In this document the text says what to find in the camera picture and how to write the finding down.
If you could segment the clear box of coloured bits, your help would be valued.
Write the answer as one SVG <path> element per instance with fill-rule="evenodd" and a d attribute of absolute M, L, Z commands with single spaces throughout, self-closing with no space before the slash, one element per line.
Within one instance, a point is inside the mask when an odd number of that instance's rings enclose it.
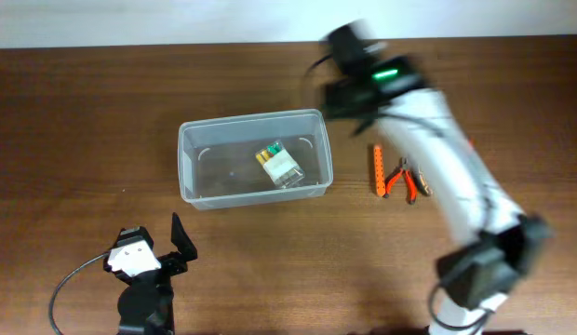
<path fill-rule="evenodd" d="M 303 169 L 281 141 L 259 150 L 255 158 L 278 189 L 294 187 L 305 177 Z"/>

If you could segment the clear plastic storage container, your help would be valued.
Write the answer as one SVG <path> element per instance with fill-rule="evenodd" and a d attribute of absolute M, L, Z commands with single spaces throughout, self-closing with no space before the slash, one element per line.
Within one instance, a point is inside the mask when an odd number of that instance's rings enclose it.
<path fill-rule="evenodd" d="M 303 170 L 275 185 L 256 153 L 283 145 Z M 199 210 L 319 197 L 333 182 L 325 121 L 316 109 L 244 114 L 186 122 L 179 128 L 181 198 Z"/>

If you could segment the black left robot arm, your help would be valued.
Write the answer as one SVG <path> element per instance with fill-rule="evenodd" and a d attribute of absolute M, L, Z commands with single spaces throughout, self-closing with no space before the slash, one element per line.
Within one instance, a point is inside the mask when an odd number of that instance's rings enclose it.
<path fill-rule="evenodd" d="M 175 251 L 155 256 L 154 240 L 139 226 L 121 230 L 107 252 L 104 271 L 127 284 L 117 302 L 119 334 L 175 332 L 171 278 L 187 272 L 187 263 L 198 258 L 177 213 L 172 214 L 171 243 Z"/>

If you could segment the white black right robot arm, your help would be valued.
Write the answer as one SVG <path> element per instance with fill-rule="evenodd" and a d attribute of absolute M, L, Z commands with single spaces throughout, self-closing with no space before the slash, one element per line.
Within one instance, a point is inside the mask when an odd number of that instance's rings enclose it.
<path fill-rule="evenodd" d="M 426 334 L 481 334 L 539 259 L 550 235 L 492 177 L 459 128 L 442 91 L 406 56 L 380 61 L 330 53 L 342 79 L 328 84 L 329 119 L 377 124 L 397 150 L 419 164 L 458 249 L 436 261 Z"/>

